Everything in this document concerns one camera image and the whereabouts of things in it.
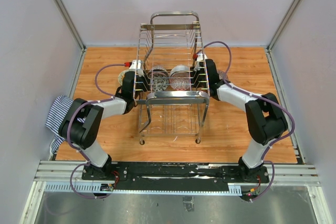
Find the yellow rim leaf bowl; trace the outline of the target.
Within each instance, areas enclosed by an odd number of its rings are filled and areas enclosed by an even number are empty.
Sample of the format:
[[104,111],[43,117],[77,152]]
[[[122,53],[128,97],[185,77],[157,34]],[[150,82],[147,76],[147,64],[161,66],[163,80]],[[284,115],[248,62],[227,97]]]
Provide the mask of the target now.
[[128,70],[123,70],[122,72],[119,73],[118,75],[118,83],[121,86],[123,83],[123,79],[125,77],[125,74],[128,72]]

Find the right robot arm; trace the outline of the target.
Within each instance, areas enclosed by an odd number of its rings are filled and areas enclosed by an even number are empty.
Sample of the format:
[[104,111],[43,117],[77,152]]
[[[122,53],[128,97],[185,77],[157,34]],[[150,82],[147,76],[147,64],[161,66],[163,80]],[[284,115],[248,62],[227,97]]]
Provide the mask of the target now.
[[207,74],[210,96],[229,103],[246,113],[251,141],[247,151],[238,160],[238,177],[250,182],[264,164],[264,158],[272,143],[288,129],[283,107],[273,93],[265,95],[248,92],[219,77],[215,62],[206,59],[198,62],[196,75]]

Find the red ikat pattern bowl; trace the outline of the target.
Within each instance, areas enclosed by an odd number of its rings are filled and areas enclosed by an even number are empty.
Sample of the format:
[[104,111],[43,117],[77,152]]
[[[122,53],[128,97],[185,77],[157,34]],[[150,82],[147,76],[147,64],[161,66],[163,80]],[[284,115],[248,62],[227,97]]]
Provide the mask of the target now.
[[228,75],[225,72],[223,72],[221,70],[218,70],[217,73],[218,73],[218,76],[219,76],[220,80],[229,81]]

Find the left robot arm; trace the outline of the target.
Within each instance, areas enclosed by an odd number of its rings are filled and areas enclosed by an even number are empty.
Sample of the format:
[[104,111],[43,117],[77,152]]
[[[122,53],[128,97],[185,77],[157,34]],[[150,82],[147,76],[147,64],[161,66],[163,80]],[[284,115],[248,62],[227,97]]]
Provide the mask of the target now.
[[101,101],[75,99],[58,128],[58,134],[78,150],[88,166],[100,179],[112,175],[112,158],[98,143],[101,121],[114,115],[129,113],[135,107],[133,99],[135,72],[128,71],[116,94]]

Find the red geometric pattern bowl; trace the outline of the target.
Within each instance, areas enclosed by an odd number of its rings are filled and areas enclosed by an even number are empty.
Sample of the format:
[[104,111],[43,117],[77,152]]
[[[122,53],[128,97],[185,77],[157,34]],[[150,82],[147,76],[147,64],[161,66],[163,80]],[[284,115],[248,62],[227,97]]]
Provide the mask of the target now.
[[185,91],[190,88],[190,79],[182,74],[176,74],[170,77],[170,86],[177,91]]

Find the black leaf coral bowl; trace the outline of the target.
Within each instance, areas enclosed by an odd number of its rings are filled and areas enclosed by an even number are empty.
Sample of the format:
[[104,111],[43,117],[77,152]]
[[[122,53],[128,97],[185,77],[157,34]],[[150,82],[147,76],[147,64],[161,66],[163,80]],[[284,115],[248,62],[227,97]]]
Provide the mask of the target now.
[[164,91],[169,86],[169,80],[166,77],[154,76],[150,80],[149,90],[151,92]]

